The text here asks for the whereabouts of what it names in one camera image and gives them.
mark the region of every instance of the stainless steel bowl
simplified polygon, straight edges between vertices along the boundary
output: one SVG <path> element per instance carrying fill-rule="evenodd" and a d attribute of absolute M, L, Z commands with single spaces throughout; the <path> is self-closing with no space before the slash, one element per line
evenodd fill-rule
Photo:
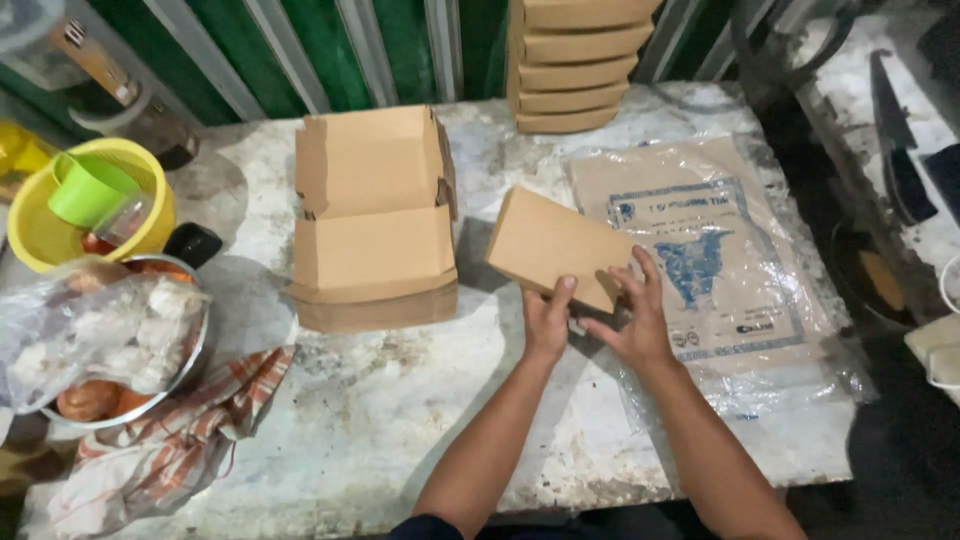
<path fill-rule="evenodd" d="M 173 258 L 170 256 L 161 255 L 161 254 L 137 255 L 137 256 L 125 258 L 121 260 L 120 263 L 123 264 L 126 262 L 133 262 L 135 260 L 163 260 L 166 262 L 176 264 L 178 268 L 180 268 L 181 270 L 189 274 L 191 278 L 193 278 L 194 283 L 200 288 L 201 291 L 205 292 L 204 285 L 200 280 L 200 276 L 197 275 L 197 271 L 187 266 L 186 264 L 184 264 L 183 261 L 181 261 L 178 258 Z M 159 394 L 156 394 L 155 396 L 153 396 L 153 398 L 151 398 L 149 402 L 133 410 L 130 410 L 124 414 L 121 414 L 120 416 L 117 416 L 115 418 L 110 418 L 107 420 L 99 420 L 97 422 L 77 422 L 75 420 L 69 420 L 67 418 L 63 418 L 62 416 L 60 416 L 59 413 L 57 413 L 50 406 L 46 406 L 42 408 L 40 412 L 42 412 L 52 422 L 63 424 L 65 426 L 70 426 L 72 428 L 81 428 L 84 430 L 98 430 L 100 428 L 109 428 L 111 426 L 119 426 L 121 424 L 126 424 L 131 420 L 139 418 L 140 416 L 143 415 L 143 413 L 153 408 L 156 404 L 162 402 L 163 399 L 166 398 L 167 396 L 175 393 L 177 390 L 183 389 L 184 387 L 188 386 L 188 384 L 204 370 L 204 367 L 206 366 L 206 362 L 209 360 L 209 355 L 211 351 L 211 347 L 208 345 L 212 345 L 212 342 L 213 342 L 213 331 L 212 331 L 212 328 L 210 327 L 210 304 L 208 304 L 204 308 L 204 318 L 200 321 L 199 324 L 201 325 L 200 333 L 197 336 L 197 343 L 196 345 L 194 345 L 193 352 L 190 354 L 190 358 L 188 358 L 183 363 L 177 375 L 173 378 L 173 380 L 170 381 L 169 384 L 167 384 L 167 388 L 164 391 L 160 392 Z"/>

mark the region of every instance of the folded cardboard box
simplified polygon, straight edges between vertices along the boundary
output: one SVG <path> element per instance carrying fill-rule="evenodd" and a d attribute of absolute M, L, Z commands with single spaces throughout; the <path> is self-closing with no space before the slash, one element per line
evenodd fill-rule
<path fill-rule="evenodd" d="M 517 87 L 524 91 L 574 90 L 615 85 L 627 80 L 636 65 L 636 52 L 610 61 L 573 65 L 528 65 L 512 63 Z"/>
<path fill-rule="evenodd" d="M 653 23 L 573 34 L 520 34 L 513 31 L 511 47 L 519 63 L 605 61 L 636 54 L 653 34 Z"/>
<path fill-rule="evenodd" d="M 304 118 L 294 298 L 302 327 L 369 331 L 452 317 L 453 161 L 426 106 Z"/>
<path fill-rule="evenodd" d="M 588 30 L 650 20 L 660 0 L 511 0 L 510 17 L 524 30 Z"/>
<path fill-rule="evenodd" d="M 620 105 L 560 114 L 514 114 L 516 130 L 522 134 L 572 134 L 593 130 L 613 120 Z"/>
<path fill-rule="evenodd" d="M 575 276 L 575 300 L 613 313 L 619 288 L 607 269 L 625 267 L 633 247 L 629 234 L 515 187 L 503 200 L 486 261 L 541 294 L 552 293 L 560 276 Z"/>
<path fill-rule="evenodd" d="M 623 81 L 619 84 L 587 88 L 583 90 L 566 90 L 556 92 L 527 92 L 507 90 L 510 108 L 514 113 L 543 114 L 554 112 L 579 112 L 615 106 L 620 103 L 623 94 L 627 93 L 630 85 Z"/>

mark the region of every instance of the striped kitchen towel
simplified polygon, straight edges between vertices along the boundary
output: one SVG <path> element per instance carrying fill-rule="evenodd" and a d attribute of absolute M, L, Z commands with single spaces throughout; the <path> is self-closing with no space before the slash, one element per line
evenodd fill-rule
<path fill-rule="evenodd" d="M 224 363 L 191 394 L 84 438 L 70 478 L 47 506 L 57 536 L 73 540 L 117 530 L 213 480 L 213 456 L 252 434 L 295 349 Z"/>

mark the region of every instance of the dark sleeve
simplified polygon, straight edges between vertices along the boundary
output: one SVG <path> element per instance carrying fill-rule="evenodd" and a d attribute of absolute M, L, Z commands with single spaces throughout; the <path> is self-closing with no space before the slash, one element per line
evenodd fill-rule
<path fill-rule="evenodd" d="M 456 527 L 436 516 L 416 516 L 396 526 L 389 540 L 464 540 Z"/>

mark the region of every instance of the plastic bag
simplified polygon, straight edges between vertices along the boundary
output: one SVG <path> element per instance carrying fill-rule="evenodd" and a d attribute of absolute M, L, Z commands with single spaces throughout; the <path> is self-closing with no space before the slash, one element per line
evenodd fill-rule
<path fill-rule="evenodd" d="M 584 214 L 657 261 L 673 352 L 721 416 L 862 397 L 859 359 L 731 138 L 593 151 L 566 170 Z M 656 425 L 636 375 L 620 381 L 632 427 Z"/>
<path fill-rule="evenodd" d="M 25 414 L 84 380 L 160 392 L 209 300 L 193 283 L 99 258 L 60 266 L 0 295 L 0 401 Z"/>

